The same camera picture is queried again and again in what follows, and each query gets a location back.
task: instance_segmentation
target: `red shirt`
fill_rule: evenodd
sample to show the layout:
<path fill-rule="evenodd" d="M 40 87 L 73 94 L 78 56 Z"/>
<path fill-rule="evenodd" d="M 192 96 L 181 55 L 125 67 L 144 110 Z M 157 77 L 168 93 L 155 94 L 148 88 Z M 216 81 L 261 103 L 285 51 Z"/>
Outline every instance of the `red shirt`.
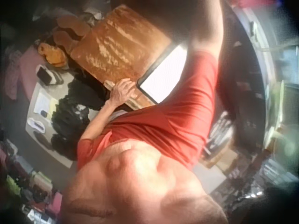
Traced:
<path fill-rule="evenodd" d="M 162 103 L 119 116 L 98 138 L 78 143 L 78 169 L 122 139 L 144 141 L 191 169 L 209 134 L 217 73 L 211 54 L 190 55 L 180 81 Z"/>

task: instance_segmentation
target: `paper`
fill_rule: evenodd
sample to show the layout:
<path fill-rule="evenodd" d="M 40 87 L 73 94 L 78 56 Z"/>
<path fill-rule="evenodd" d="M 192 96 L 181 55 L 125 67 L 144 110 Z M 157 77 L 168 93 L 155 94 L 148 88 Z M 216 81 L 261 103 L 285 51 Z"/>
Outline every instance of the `paper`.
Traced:
<path fill-rule="evenodd" d="M 59 104 L 59 101 L 55 98 L 51 98 L 50 100 L 50 106 L 49 106 L 49 113 L 47 116 L 48 120 L 52 119 L 53 113 L 56 111 L 56 106 Z"/>
<path fill-rule="evenodd" d="M 49 110 L 50 110 L 50 99 L 44 94 L 42 94 L 41 92 L 39 92 L 33 112 L 41 114 L 41 111 L 45 111 L 48 114 Z"/>

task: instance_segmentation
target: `green object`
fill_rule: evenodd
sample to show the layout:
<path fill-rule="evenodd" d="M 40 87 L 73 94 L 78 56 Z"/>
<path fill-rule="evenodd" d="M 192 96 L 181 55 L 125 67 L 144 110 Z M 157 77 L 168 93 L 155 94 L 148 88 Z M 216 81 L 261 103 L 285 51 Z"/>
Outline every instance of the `green object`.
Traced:
<path fill-rule="evenodd" d="M 13 194 L 20 196 L 20 194 L 21 194 L 21 188 L 19 188 L 19 186 L 15 183 L 15 181 L 13 180 L 13 178 L 11 178 L 10 176 L 7 176 L 6 182 L 7 182 L 8 189 Z"/>

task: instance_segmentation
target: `pink cloth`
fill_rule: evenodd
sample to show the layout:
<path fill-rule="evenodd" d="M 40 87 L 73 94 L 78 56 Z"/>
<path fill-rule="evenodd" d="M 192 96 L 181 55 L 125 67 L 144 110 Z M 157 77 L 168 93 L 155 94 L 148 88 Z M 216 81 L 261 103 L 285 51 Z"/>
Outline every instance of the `pink cloth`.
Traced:
<path fill-rule="evenodd" d="M 54 214 L 58 215 L 60 212 L 61 202 L 62 202 L 62 194 L 56 193 L 53 202 L 48 205 L 47 209 L 53 212 Z"/>
<path fill-rule="evenodd" d="M 21 81 L 29 100 L 31 100 L 34 88 L 38 81 L 36 67 L 45 63 L 46 61 L 44 58 L 38 54 L 33 46 L 29 47 L 20 58 Z"/>
<path fill-rule="evenodd" d="M 7 48 L 6 52 L 9 58 L 9 65 L 5 71 L 4 91 L 11 99 L 17 99 L 17 85 L 21 74 L 20 58 L 21 52 L 13 48 Z"/>

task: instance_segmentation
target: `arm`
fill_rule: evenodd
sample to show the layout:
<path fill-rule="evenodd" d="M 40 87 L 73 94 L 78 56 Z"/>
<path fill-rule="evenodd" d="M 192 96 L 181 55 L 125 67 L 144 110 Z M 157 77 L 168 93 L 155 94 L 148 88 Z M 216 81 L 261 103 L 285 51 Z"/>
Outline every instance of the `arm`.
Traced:
<path fill-rule="evenodd" d="M 198 0 L 196 11 L 189 51 L 207 51 L 218 59 L 223 41 L 220 0 Z"/>
<path fill-rule="evenodd" d="M 93 140 L 102 133 L 109 116 L 118 106 L 124 104 L 129 99 L 134 91 L 134 85 L 135 83 L 131 82 L 129 78 L 125 78 L 114 86 L 110 93 L 110 99 L 105 102 L 98 115 L 87 126 L 80 140 Z"/>

